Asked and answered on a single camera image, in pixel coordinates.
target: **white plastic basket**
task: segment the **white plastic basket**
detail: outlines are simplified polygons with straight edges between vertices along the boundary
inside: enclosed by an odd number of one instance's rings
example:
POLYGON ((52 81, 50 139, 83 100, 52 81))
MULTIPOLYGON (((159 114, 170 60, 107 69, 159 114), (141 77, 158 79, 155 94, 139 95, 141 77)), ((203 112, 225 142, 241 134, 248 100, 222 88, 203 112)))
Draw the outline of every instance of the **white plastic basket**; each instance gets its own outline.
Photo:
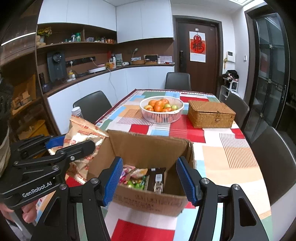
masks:
POLYGON ((170 96, 153 96, 143 99, 140 102, 140 108, 142 110, 142 114, 145 120, 156 124, 168 124, 177 121, 181 117, 182 110, 184 108, 184 103, 180 99, 170 96), (153 112, 144 109, 144 107, 148 105, 150 100, 161 99, 167 99, 170 102, 170 105, 175 104, 176 106, 178 106, 179 109, 171 112, 153 112))

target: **upper cabinet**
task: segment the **upper cabinet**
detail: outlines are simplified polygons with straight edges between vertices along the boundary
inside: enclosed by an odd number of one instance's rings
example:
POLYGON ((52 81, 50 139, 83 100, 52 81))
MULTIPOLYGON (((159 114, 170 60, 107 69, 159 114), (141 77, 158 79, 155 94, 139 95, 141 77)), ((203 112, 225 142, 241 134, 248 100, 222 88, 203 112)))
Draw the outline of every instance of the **upper cabinet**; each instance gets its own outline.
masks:
POLYGON ((103 0, 89 0, 89 25, 116 31, 116 7, 103 0))
POLYGON ((89 1, 68 0, 67 23, 89 24, 89 1))
POLYGON ((68 0, 43 0, 37 23, 65 23, 67 8, 68 0))
POLYGON ((143 1, 116 7, 117 42, 143 39, 141 5, 143 1))
POLYGON ((143 39, 173 38, 170 0, 141 1, 143 39))
POLYGON ((143 0, 116 7, 117 42, 173 38, 170 0, 143 0))
POLYGON ((80 23, 116 31, 116 8, 103 0, 43 0, 41 23, 80 23))

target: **potted flower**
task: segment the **potted flower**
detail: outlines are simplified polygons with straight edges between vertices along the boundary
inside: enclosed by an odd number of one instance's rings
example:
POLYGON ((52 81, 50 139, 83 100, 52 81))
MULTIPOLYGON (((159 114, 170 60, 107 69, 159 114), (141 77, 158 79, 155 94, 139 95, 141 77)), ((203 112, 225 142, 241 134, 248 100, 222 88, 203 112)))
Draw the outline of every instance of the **potted flower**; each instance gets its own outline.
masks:
POLYGON ((52 34, 52 28, 51 27, 46 27, 39 29, 37 32, 37 35, 40 36, 39 42, 44 43, 44 37, 47 36, 49 37, 52 34))

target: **green apple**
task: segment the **green apple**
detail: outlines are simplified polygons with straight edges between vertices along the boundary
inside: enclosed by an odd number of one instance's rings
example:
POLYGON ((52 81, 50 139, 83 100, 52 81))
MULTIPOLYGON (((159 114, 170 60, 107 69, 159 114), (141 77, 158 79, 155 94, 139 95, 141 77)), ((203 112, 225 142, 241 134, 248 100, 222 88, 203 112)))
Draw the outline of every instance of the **green apple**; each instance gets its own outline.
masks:
POLYGON ((172 105, 171 108, 172 108, 173 110, 177 110, 177 109, 179 109, 178 106, 176 106, 175 104, 172 105))

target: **dining table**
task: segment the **dining table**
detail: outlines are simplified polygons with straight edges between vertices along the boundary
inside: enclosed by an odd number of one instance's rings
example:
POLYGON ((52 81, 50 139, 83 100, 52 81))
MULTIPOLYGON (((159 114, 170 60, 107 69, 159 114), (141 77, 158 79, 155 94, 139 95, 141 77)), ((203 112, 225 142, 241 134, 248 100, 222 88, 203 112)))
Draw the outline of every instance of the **dining table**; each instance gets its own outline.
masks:
MULTIPOLYGON (((196 169, 202 177, 216 185, 239 184, 257 212, 269 240, 272 240, 272 219, 266 186, 244 134, 233 122, 231 128, 194 128, 187 117, 188 101, 219 102, 206 93, 169 90, 134 90, 118 101, 96 125, 106 130, 130 131, 152 136, 188 139, 193 143, 196 169), (154 124, 143 118, 140 102, 153 96, 172 96, 184 103, 180 119, 169 124, 154 124)), ((104 220, 111 241, 188 241, 199 207, 190 202, 177 217, 133 210, 110 202, 103 207, 104 220)), ((82 205, 77 204, 77 214, 82 205)), ((218 203, 213 240, 220 239, 223 203, 218 203)), ((79 235, 86 241, 83 215, 78 215, 79 235)))

